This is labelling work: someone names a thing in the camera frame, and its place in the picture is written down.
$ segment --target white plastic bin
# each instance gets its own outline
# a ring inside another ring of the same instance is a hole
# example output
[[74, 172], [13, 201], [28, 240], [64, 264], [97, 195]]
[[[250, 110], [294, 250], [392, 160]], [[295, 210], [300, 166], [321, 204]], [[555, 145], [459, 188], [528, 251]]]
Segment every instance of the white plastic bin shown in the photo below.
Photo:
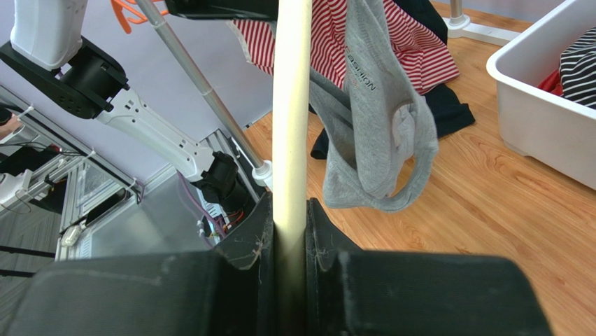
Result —
[[596, 189], [596, 110], [537, 88], [561, 53], [596, 27], [596, 0], [567, 0], [487, 63], [505, 144]]

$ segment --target cable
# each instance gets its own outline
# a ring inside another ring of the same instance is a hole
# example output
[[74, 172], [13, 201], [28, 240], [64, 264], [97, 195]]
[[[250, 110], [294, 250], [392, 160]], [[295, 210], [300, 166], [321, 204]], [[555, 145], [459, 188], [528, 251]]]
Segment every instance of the cable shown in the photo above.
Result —
[[18, 212], [18, 211], [15, 211], [15, 210], [12, 210], [12, 209], [8, 208], [7, 206], [5, 206], [5, 205], [4, 205], [4, 204], [2, 204], [2, 203], [0, 203], [0, 207], [3, 207], [5, 210], [8, 210], [8, 211], [10, 211], [10, 212], [13, 212], [13, 213], [15, 213], [15, 214], [17, 214], [17, 215], [25, 215], [25, 214], [29, 214], [29, 213], [31, 213], [31, 211], [33, 211], [33, 209], [31, 209], [31, 206], [29, 206], [29, 205], [28, 205], [28, 204], [27, 204], [25, 201], [23, 201], [23, 200], [21, 199], [21, 197], [19, 197], [19, 195], [17, 195], [17, 193], [18, 193], [18, 192], [19, 192], [19, 190], [15, 191], [15, 197], [17, 198], [17, 200], [21, 201], [21, 203], [25, 204], [25, 206], [26, 206], [27, 208], [29, 208], [29, 210], [28, 210], [28, 211], [26, 211], [26, 212]]
[[186, 179], [184, 178], [182, 173], [180, 173], [179, 171], [178, 171], [178, 178], [180, 179], [180, 182], [182, 183], [182, 187], [184, 188], [186, 195], [188, 196], [188, 198], [190, 198], [190, 201], [200, 210], [200, 212], [203, 213], [203, 215], [207, 218], [207, 220], [213, 224], [213, 226], [215, 227], [215, 231], [217, 231], [218, 234], [222, 238], [225, 238], [226, 234], [225, 234], [221, 224], [219, 224], [219, 222], [217, 222], [215, 219], [213, 219], [213, 217], [209, 214], [209, 212], [207, 212], [207, 210], [205, 210], [205, 208], [203, 208], [203, 206], [192, 196], [192, 193], [190, 192], [188, 185], [186, 185]]
[[58, 151], [58, 150], [53, 150], [50, 149], [49, 146], [46, 146], [43, 143], [40, 142], [35, 142], [35, 141], [29, 141], [29, 142], [17, 142], [17, 143], [3, 143], [0, 144], [0, 147], [11, 147], [11, 146], [17, 146], [17, 147], [27, 147], [27, 148], [33, 148], [36, 150], [40, 150], [40, 151], [49, 151], [49, 152], [53, 152], [56, 153], [58, 155], [63, 155], [63, 156], [83, 156], [83, 154], [79, 153], [79, 152], [68, 152], [68, 151]]
[[13, 112], [18, 112], [18, 113], [22, 113], [23, 112], [23, 109], [20, 108], [20, 107], [18, 107], [18, 106], [14, 106], [14, 105], [10, 105], [10, 104], [5, 104], [5, 103], [2, 103], [2, 102], [0, 102], [0, 108], [11, 110]]

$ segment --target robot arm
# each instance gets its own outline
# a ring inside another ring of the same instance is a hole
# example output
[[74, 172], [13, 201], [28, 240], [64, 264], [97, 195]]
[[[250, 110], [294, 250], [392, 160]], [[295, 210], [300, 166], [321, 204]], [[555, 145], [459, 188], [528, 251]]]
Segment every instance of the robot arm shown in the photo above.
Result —
[[213, 149], [182, 133], [141, 100], [131, 88], [122, 88], [110, 101], [112, 111], [96, 120], [134, 137], [170, 162], [184, 177], [197, 182], [213, 164]]
[[82, 45], [87, 0], [15, 0], [13, 48], [47, 71], [58, 69]]
[[[86, 6], [87, 0], [15, 0], [15, 26], [0, 47], [0, 60], [70, 114], [96, 119], [152, 148], [208, 202], [229, 213], [249, 207], [252, 199], [236, 182], [234, 160], [149, 108], [118, 62], [81, 36]], [[71, 68], [58, 76], [66, 63]]]

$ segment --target red striped shirt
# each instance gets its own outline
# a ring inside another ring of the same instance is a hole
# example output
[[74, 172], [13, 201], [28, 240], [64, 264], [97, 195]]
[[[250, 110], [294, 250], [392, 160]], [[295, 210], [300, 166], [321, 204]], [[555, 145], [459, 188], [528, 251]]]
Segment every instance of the red striped shirt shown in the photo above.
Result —
[[[391, 48], [421, 95], [459, 76], [446, 45], [393, 2], [383, 0]], [[313, 0], [311, 66], [339, 88], [346, 77], [347, 0]], [[275, 39], [269, 23], [234, 20], [248, 61], [273, 75]]]

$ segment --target person's hand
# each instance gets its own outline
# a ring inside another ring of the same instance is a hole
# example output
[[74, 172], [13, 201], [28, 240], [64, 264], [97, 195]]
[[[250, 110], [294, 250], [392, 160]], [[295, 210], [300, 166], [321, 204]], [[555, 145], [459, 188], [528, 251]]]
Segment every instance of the person's hand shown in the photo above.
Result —
[[13, 114], [13, 117], [5, 124], [0, 126], [0, 139], [4, 139], [10, 133], [14, 132], [22, 124], [18, 120], [17, 116]]

